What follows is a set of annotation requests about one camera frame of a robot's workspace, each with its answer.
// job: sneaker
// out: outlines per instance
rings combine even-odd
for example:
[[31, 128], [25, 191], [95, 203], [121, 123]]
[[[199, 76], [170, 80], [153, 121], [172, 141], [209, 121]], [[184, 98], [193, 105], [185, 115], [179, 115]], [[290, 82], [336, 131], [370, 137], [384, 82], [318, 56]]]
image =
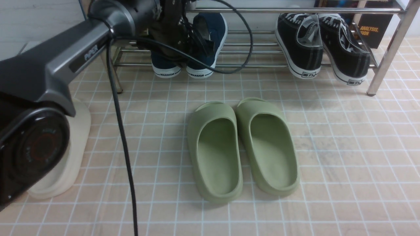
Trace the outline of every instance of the sneaker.
[[290, 72], [301, 79], [315, 78], [321, 69], [323, 53], [318, 16], [280, 14], [275, 32]]
[[[216, 67], [217, 57], [225, 44], [228, 36], [228, 24], [226, 19], [220, 13], [200, 13], [194, 17], [193, 27], [195, 27], [204, 39], [213, 42], [214, 54], [206, 56], [205, 53], [200, 53], [195, 58], [211, 68]], [[213, 74], [213, 71], [190, 62], [187, 65], [186, 71], [189, 76], [194, 79], [205, 79]]]
[[360, 48], [339, 14], [319, 14], [321, 38], [336, 79], [347, 85], [360, 85], [368, 73], [369, 52]]
[[181, 72], [181, 68], [168, 61], [158, 53], [152, 52], [152, 67], [156, 76], [163, 79], [170, 79]]

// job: metal pipe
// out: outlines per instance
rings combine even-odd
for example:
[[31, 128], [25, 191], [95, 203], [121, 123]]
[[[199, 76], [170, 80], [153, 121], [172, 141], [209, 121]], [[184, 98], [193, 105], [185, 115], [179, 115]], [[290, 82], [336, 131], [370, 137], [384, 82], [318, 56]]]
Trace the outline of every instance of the metal pipe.
[[[120, 67], [150, 67], [152, 66], [152, 64], [150, 63], [136, 63], [136, 62], [120, 62], [115, 64], [115, 66], [120, 66]], [[218, 68], [237, 68], [242, 66], [242, 64], [217, 64], [216, 67]], [[255, 65], [255, 64], [250, 64], [247, 65], [246, 68], [255, 68], [255, 69], [262, 69], [262, 68], [288, 68], [289, 66], [287, 64], [282, 64], [282, 65], [268, 65], [268, 64], [259, 64], [259, 65]], [[321, 67], [331, 67], [331, 64], [326, 64], [323, 63], [321, 64]]]
[[[121, 47], [117, 47], [117, 49], [114, 52], [114, 56], [112, 58], [112, 73], [114, 74], [114, 80], [115, 80], [115, 86], [117, 88], [117, 93], [121, 94], [123, 93], [123, 87], [121, 86], [121, 82], [120, 82], [120, 78], [118, 77], [117, 74], [117, 67], [115, 66], [115, 63], [117, 61], [120, 61], [121, 57], [122, 57], [122, 53], [121, 53]], [[106, 58], [102, 58], [102, 61], [104, 62], [104, 66], [106, 68]]]
[[[225, 43], [225, 47], [249, 47], [251, 44], [246, 43]], [[275, 42], [264, 42], [264, 43], [254, 43], [254, 47], [277, 47], [278, 44]]]
[[389, 45], [385, 51], [385, 54], [382, 57], [381, 63], [379, 63], [378, 69], [373, 76], [372, 82], [369, 85], [367, 90], [368, 96], [374, 96], [381, 85], [386, 72], [391, 66], [391, 62], [394, 59], [398, 49], [404, 40], [405, 34], [410, 28], [411, 23], [413, 22], [414, 17], [418, 9], [420, 8], [420, 0], [410, 0], [407, 4], [407, 12], [398, 23], [398, 26], [389, 42]]
[[396, 8], [400, 8], [401, 10], [407, 9], [407, 6], [401, 0], [394, 0], [394, 6], [397, 6]]
[[368, 52], [370, 53], [370, 58], [371, 58], [371, 61], [373, 61], [373, 63], [375, 64], [375, 66], [376, 66], [376, 67], [378, 67], [379, 63], [378, 63], [378, 61], [376, 60], [376, 57], [375, 57], [375, 55], [373, 54], [372, 49], [369, 47], [369, 45], [367, 45], [366, 41], [363, 39], [363, 35], [362, 35], [362, 33], [360, 32], [359, 27], [357, 27], [357, 24], [356, 24], [356, 23], [354, 23], [354, 22], [352, 22], [352, 24], [353, 24], [353, 27], [356, 29], [356, 32], [357, 32], [357, 34], [359, 35], [359, 38], [362, 40], [362, 43], [360, 43], [360, 42], [359, 42], [359, 45], [364, 45], [364, 46], [365, 46], [365, 48], [366, 48], [366, 49], [368, 50]]
[[[237, 8], [240, 13], [295, 13], [295, 8]], [[233, 13], [229, 8], [197, 8], [193, 13]], [[299, 8], [299, 13], [403, 14], [399, 8]]]
[[[228, 34], [249, 34], [248, 31], [244, 30], [229, 30]], [[274, 34], [274, 31], [252, 31], [252, 34]]]
[[[121, 52], [126, 53], [150, 53], [149, 50], [139, 49], [122, 49]], [[221, 51], [221, 54], [248, 54], [249, 51]], [[253, 54], [282, 54], [282, 51], [253, 51]]]

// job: shoe rack rail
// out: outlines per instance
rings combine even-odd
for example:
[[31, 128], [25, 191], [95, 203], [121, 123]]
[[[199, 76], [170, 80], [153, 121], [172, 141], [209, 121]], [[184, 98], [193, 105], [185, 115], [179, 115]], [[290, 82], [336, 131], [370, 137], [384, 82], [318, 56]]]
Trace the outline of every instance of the shoe rack rail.
[[[378, 60], [373, 54], [372, 50], [365, 44], [363, 36], [361, 35], [359, 28], [356, 23], [352, 23], [350, 28], [354, 28], [352, 32], [356, 35], [359, 35], [361, 39], [359, 44], [364, 45], [371, 55], [370, 68], [373, 69], [375, 75], [369, 85], [367, 90], [368, 96], [374, 96], [381, 85], [386, 72], [391, 65], [394, 56], [397, 53], [398, 48], [400, 47], [405, 34], [407, 33], [408, 28], [410, 27], [419, 7], [420, 0], [409, 0], [407, 6], [402, 4], [399, 0], [392, 0], [393, 8], [238, 8], [237, 10], [240, 13], [295, 13], [297, 10], [300, 13], [355, 13], [355, 14], [395, 14], [399, 16], [399, 24], [389, 42], [389, 45], [382, 57], [381, 60]], [[191, 11], [193, 13], [233, 13], [231, 9], [226, 8], [197, 8], [196, 10]], [[248, 34], [248, 31], [229, 31], [229, 35], [233, 34]], [[253, 31], [253, 34], [266, 34], [273, 35], [274, 31]], [[138, 62], [122, 62], [121, 58], [125, 53], [150, 53], [148, 50], [139, 50], [135, 47], [135, 42], [125, 42], [122, 45], [119, 44], [114, 52], [113, 57], [113, 66], [114, 72], [118, 67], [151, 67], [151, 63], [138, 63]], [[248, 47], [248, 42], [235, 42], [235, 43], [225, 43], [221, 54], [225, 55], [246, 55], [248, 52], [246, 50], [228, 50], [229, 47]], [[259, 42], [254, 43], [254, 47], [258, 48], [254, 50], [255, 55], [261, 54], [282, 54], [280, 47], [277, 47], [275, 42]], [[217, 63], [216, 67], [218, 68], [234, 68], [240, 66], [240, 63], [236, 64], [227, 64], [227, 63]], [[322, 67], [329, 67], [330, 64], [322, 64]], [[287, 68], [287, 63], [283, 64], [248, 64], [247, 68]], [[116, 76], [116, 83], [118, 92], [121, 93], [123, 88], [119, 84], [118, 77]]]

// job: black cable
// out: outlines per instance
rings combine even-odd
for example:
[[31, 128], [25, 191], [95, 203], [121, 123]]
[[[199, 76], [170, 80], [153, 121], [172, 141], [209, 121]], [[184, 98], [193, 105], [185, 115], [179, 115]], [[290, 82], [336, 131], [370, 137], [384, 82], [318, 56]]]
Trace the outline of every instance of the black cable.
[[89, 12], [90, 12], [90, 7], [92, 6], [92, 3], [93, 3], [94, 1], [95, 1], [95, 0], [90, 0], [90, 2], [89, 2], [89, 6], [87, 6], [86, 16], [87, 16], [87, 14], [89, 14]]
[[129, 176], [131, 201], [133, 205], [134, 236], [138, 236], [139, 230], [138, 230], [138, 225], [137, 225], [137, 205], [136, 205], [137, 202], [136, 202], [136, 192], [134, 190], [133, 173], [131, 172], [129, 148], [127, 145], [126, 133], [124, 131], [123, 119], [121, 117], [121, 109], [120, 109], [120, 103], [118, 101], [117, 88], [115, 88], [114, 74], [112, 73], [112, 67], [111, 67], [111, 45], [113, 44], [113, 42], [114, 42], [113, 39], [110, 40], [106, 48], [106, 66], [108, 69], [109, 82], [111, 83], [112, 96], [114, 97], [115, 113], [117, 114], [118, 127], [120, 128], [121, 141], [123, 143], [124, 157], [126, 159], [127, 172]]
[[[250, 47], [249, 47], [249, 53], [248, 56], [245, 60], [245, 62], [238, 67], [237, 69], [233, 70], [233, 71], [219, 71], [216, 69], [211, 68], [210, 66], [204, 64], [203, 62], [195, 59], [194, 57], [176, 49], [173, 48], [171, 46], [165, 45], [161, 42], [152, 40], [152, 39], [147, 39], [147, 38], [118, 38], [118, 39], [130, 39], [130, 40], [138, 40], [141, 42], [147, 42], [150, 44], [153, 44], [155, 46], [162, 46], [162, 47], [166, 47], [170, 50], [173, 50], [174, 52], [178, 53], [181, 56], [184, 56], [190, 60], [193, 60], [195, 63], [198, 63], [202, 66], [204, 66], [205, 68], [216, 72], [216, 73], [222, 73], [222, 74], [232, 74], [232, 73], [236, 73], [238, 71], [240, 71], [241, 69], [243, 69], [249, 62], [251, 55], [252, 55], [252, 50], [253, 50], [253, 45], [254, 45], [254, 40], [252, 37], [252, 31], [251, 28], [249, 27], [247, 21], [245, 20], [245, 18], [242, 16], [241, 13], [239, 13], [239, 11], [234, 8], [232, 5], [230, 5], [229, 3], [223, 1], [223, 0], [211, 0], [211, 1], [216, 1], [219, 3], [222, 3], [226, 6], [228, 6], [230, 9], [232, 9], [236, 14], [238, 14], [238, 16], [241, 18], [241, 20], [243, 21], [243, 23], [245, 24], [248, 32], [249, 32], [249, 38], [250, 38]], [[112, 96], [114, 98], [114, 105], [115, 105], [115, 112], [117, 115], [117, 121], [118, 121], [118, 127], [120, 129], [120, 134], [121, 134], [121, 141], [123, 143], [123, 150], [124, 150], [124, 157], [126, 160], [126, 167], [127, 167], [127, 174], [128, 174], [128, 179], [129, 179], [129, 184], [130, 184], [130, 192], [131, 192], [131, 202], [132, 202], [132, 207], [133, 207], [133, 228], [134, 228], [134, 236], [138, 236], [139, 235], [139, 230], [138, 230], [138, 225], [137, 225], [137, 202], [136, 202], [136, 192], [134, 189], [134, 181], [133, 181], [133, 173], [131, 171], [131, 163], [130, 163], [130, 156], [129, 156], [129, 149], [128, 149], [128, 145], [127, 145], [127, 138], [126, 138], [126, 134], [124, 131], [124, 124], [123, 124], [123, 119], [121, 116], [121, 108], [120, 108], [120, 103], [118, 100], [118, 94], [117, 94], [117, 88], [115, 87], [115, 79], [114, 79], [114, 74], [112, 72], [112, 67], [111, 67], [111, 46], [114, 43], [115, 39], [112, 39], [108, 42], [107, 44], [107, 48], [106, 48], [106, 65], [107, 65], [107, 71], [108, 71], [108, 77], [109, 77], [109, 81], [111, 84], [111, 90], [112, 90]]]
[[117, 39], [136, 40], [136, 41], [140, 41], [140, 42], [149, 43], [149, 44], [152, 44], [154, 46], [165, 47], [165, 48], [167, 48], [169, 50], [172, 50], [172, 51], [178, 53], [180, 56], [183, 56], [185, 58], [188, 58], [190, 60], [193, 60], [195, 63], [204, 66], [206, 69], [208, 69], [210, 71], [213, 71], [213, 72], [216, 72], [216, 73], [220, 73], [220, 74], [233, 74], [233, 73], [236, 73], [236, 72], [242, 70], [243, 68], [245, 68], [245, 66], [248, 64], [248, 62], [249, 62], [249, 60], [251, 58], [252, 50], [253, 50], [253, 47], [254, 47], [254, 38], [252, 36], [252, 30], [251, 30], [250, 26], [248, 25], [247, 21], [245, 20], [245, 18], [242, 16], [242, 14], [235, 7], [233, 7], [232, 5], [230, 5], [229, 3], [227, 3], [227, 2], [225, 2], [223, 0], [211, 0], [211, 1], [222, 3], [222, 4], [226, 5], [227, 7], [229, 7], [230, 9], [232, 9], [232, 11], [235, 12], [241, 18], [241, 20], [243, 21], [243, 23], [245, 24], [245, 27], [247, 28], [247, 30], [249, 32], [250, 47], [249, 47], [248, 56], [247, 56], [245, 62], [240, 67], [236, 68], [233, 71], [220, 71], [220, 70], [216, 70], [216, 69], [211, 68], [210, 66], [204, 64], [203, 62], [195, 59], [194, 57], [192, 57], [192, 56], [190, 56], [190, 55], [188, 55], [188, 54], [186, 54], [186, 53], [184, 53], [184, 52], [182, 52], [182, 51], [180, 51], [180, 50], [178, 50], [178, 49], [176, 49], [174, 47], [171, 47], [169, 45], [166, 45], [164, 43], [161, 43], [161, 42], [156, 41], [156, 40], [153, 40], [153, 39], [139, 38], [139, 37], [119, 37]]

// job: shoe rack leg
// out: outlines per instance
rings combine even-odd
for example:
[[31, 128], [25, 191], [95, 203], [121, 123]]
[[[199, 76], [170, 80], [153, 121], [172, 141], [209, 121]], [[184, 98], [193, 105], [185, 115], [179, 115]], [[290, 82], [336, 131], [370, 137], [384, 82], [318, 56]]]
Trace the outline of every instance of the shoe rack leg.
[[405, 37], [405, 34], [408, 31], [414, 17], [416, 16], [417, 10], [420, 7], [420, 0], [410, 0], [406, 7], [405, 14], [401, 17], [401, 20], [398, 23], [398, 26], [394, 32], [394, 35], [389, 42], [388, 48], [385, 51], [385, 54], [382, 57], [381, 63], [375, 73], [375, 76], [372, 79], [372, 82], [369, 85], [367, 90], [368, 96], [375, 96], [376, 92], [381, 85], [386, 72], [391, 65], [392, 60], [394, 59], [402, 40]]
[[[118, 56], [120, 50], [121, 50], [121, 48], [118, 47], [117, 50], [115, 51], [114, 57]], [[103, 52], [100, 56], [101, 56], [102, 63], [104, 64], [104, 67], [106, 68], [107, 67], [107, 65], [106, 65], [106, 52]], [[111, 71], [114, 74], [115, 86], [117, 88], [117, 93], [121, 94], [123, 92], [123, 88], [121, 87], [120, 79], [118, 78], [116, 68], [112, 67]]]

